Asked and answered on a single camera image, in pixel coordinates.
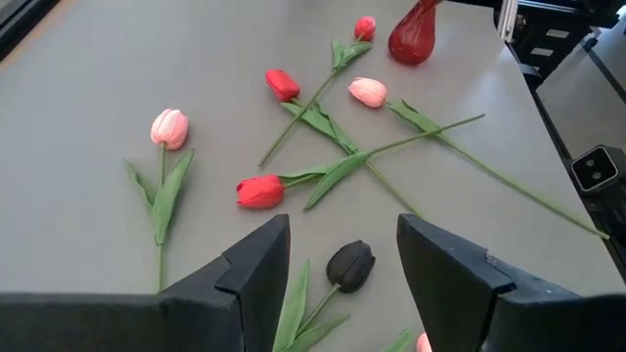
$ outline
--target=gray table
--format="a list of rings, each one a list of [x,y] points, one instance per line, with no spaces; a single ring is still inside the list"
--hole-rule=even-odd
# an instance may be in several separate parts
[[[150,292],[156,249],[143,204],[122,159],[157,175],[149,129],[159,112],[191,118],[197,149],[173,224],[168,278],[179,280],[277,213],[289,213],[291,272],[310,258],[311,301],[327,290],[324,267],[343,244],[362,239],[378,258],[366,287],[340,296],[352,318],[319,351],[376,351],[403,328],[422,330],[395,244],[405,210],[359,170],[314,210],[310,188],[271,211],[235,206],[235,186],[289,117],[265,86],[280,67],[310,97],[331,65],[333,39],[376,16],[374,50],[325,92],[328,111],[363,148],[414,131],[385,110],[349,97],[355,76],[384,81],[440,124],[487,117],[448,135],[485,161],[587,218],[517,69],[493,27],[492,11],[444,3],[437,46],[418,68],[390,60],[386,37],[411,0],[68,1],[0,66],[0,289]],[[328,162],[342,151],[300,125],[268,172]],[[623,291],[602,242],[499,184],[434,141],[373,163],[424,213],[495,255],[581,294]]]

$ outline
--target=tulip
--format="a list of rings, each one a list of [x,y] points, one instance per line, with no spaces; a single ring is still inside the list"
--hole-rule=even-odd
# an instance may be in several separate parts
[[[377,80],[357,77],[348,86],[354,98],[370,108],[379,108],[387,96],[387,87]]]
[[[165,143],[170,151],[183,146],[187,138],[189,119],[179,110],[166,109],[153,123],[150,138],[156,144]]]
[[[354,25],[354,37],[357,40],[372,41],[376,31],[376,20],[372,16],[364,16]]]
[[[268,69],[265,72],[265,82],[272,88],[280,102],[290,102],[291,99],[300,94],[300,86],[283,70]]]
[[[420,338],[418,338],[418,352],[432,352],[430,342],[428,342],[428,336],[425,332],[423,332],[420,335]]]
[[[252,209],[269,209],[283,201],[284,194],[285,186],[278,176],[252,177],[237,186],[237,204]]]
[[[305,331],[313,323],[338,290],[343,293],[354,293],[363,287],[375,262],[376,258],[372,255],[372,250],[363,241],[346,244],[335,253],[326,266],[326,276],[333,287],[315,307],[297,333]]]

